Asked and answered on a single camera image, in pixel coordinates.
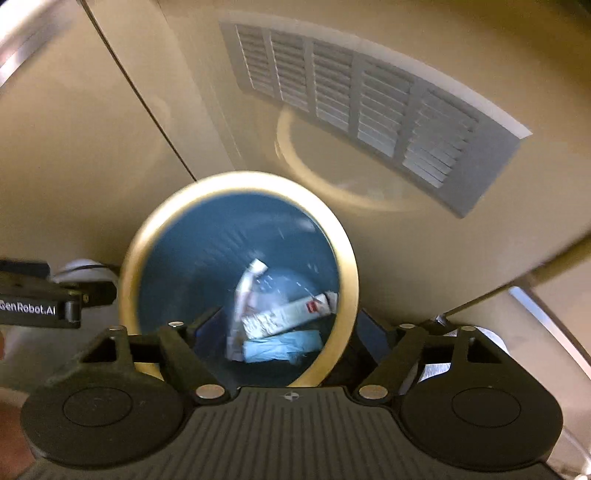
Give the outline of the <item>person's left hand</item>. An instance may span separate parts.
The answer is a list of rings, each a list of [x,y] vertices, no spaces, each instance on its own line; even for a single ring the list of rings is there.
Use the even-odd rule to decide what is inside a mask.
[[[16,479],[33,462],[21,427],[21,408],[27,399],[23,392],[1,388],[1,478]]]

